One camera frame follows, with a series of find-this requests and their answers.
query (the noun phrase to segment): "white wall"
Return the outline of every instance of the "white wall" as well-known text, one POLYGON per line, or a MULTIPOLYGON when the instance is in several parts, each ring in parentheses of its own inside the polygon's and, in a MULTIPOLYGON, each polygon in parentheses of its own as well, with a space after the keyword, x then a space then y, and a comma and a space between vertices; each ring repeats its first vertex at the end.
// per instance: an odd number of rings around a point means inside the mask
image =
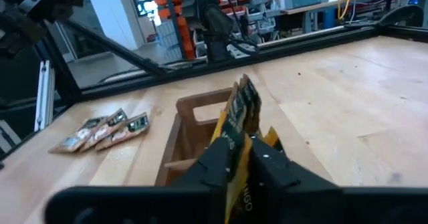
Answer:
POLYGON ((104 34, 136 50, 144 44, 132 0, 91 0, 104 34))

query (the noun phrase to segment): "workbench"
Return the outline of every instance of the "workbench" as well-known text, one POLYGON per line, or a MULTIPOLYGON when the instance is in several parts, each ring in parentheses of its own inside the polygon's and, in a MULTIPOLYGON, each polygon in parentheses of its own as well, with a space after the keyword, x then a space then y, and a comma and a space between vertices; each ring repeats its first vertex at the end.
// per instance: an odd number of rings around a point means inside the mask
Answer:
MULTIPOLYGON (((349 3, 348 9, 352 9, 352 4, 355 0, 352 0, 349 3)), ((379 1, 379 0, 357 0, 357 2, 369 2, 369 1, 379 1)), ((409 0, 399 0, 400 6, 406 5, 409 0)), ((427 0, 419 0, 418 3, 424 10, 424 26, 428 26, 428 1, 427 0)), ((341 1, 341 6, 344 7, 346 5, 346 0, 341 1)), ((291 10, 282 10, 283 14, 291 15, 295 13, 304 13, 302 20, 302 29, 303 33, 310 33, 311 31, 318 30, 318 13, 323 12, 329 9, 337 9, 338 0, 330 0, 327 3, 315 4, 307 7, 299 7, 291 10)))
MULTIPOLYGON (((75 104, 5 159, 0 223, 41 223, 46 201, 74 185, 154 185, 182 97, 247 74, 262 98, 261 130, 338 185, 427 187, 428 44, 375 37, 75 104), (89 117, 147 112, 146 135, 104 152, 49 154, 89 117)), ((223 105, 196 109, 215 118, 223 105)))

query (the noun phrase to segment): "floor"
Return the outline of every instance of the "floor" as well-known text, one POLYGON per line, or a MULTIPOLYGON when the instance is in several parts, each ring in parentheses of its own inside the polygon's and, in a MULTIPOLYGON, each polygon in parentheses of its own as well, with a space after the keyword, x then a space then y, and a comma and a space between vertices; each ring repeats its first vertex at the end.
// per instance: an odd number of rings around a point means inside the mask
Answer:
MULTIPOLYGON (((158 43, 148 43, 135 51, 136 54, 150 58, 159 64, 164 64, 165 49, 158 43)), ((98 58, 86 58, 69 63, 68 66, 73 73, 79 87, 97 84, 100 80, 112 74, 136 69, 126 60, 112 54, 103 54, 98 58)))
MULTIPOLYGON (((428 187, 428 44, 375 37, 84 102, 5 160, 0 223, 41 223, 49 197, 74 185, 153 185, 179 98, 232 86, 247 74, 286 154, 336 183, 428 187), (150 130, 104 152, 48 154, 84 119, 146 112, 150 130)), ((221 106, 196 112, 219 115, 221 106)))

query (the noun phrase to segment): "snack bar wrapper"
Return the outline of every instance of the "snack bar wrapper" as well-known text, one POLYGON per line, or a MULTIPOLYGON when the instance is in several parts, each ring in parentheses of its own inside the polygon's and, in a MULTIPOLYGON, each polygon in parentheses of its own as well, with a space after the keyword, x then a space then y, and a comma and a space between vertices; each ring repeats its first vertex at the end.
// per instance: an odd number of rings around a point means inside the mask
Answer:
POLYGON ((78 128, 71 136, 49 150, 50 153, 67 153, 76 151, 107 121, 107 116, 91 118, 78 128))
POLYGON ((103 150, 112 145, 118 144, 129 138, 138 136, 145 132, 149 127, 147 114, 143 113, 135 116, 128 121, 124 127, 118 129, 115 133, 107 136, 104 140, 101 140, 96 146, 96 150, 103 150))
POLYGON ((96 143, 100 142, 107 136, 111 135, 113 132, 122 128, 126 124, 128 117, 126 116, 123 109, 117 110, 114 114, 107 117, 107 121, 103 124, 81 147, 80 152, 90 149, 95 146, 96 143))

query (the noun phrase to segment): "wooden box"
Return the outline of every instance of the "wooden box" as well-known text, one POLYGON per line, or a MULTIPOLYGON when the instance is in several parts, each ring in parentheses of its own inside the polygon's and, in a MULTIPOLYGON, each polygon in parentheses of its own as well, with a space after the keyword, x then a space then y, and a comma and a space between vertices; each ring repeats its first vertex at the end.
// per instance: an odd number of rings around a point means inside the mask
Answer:
POLYGON ((231 90, 216 90, 177 100, 177 114, 160 164, 156 186, 169 185, 181 176, 211 142, 217 119, 197 121, 194 109, 227 102, 231 90))

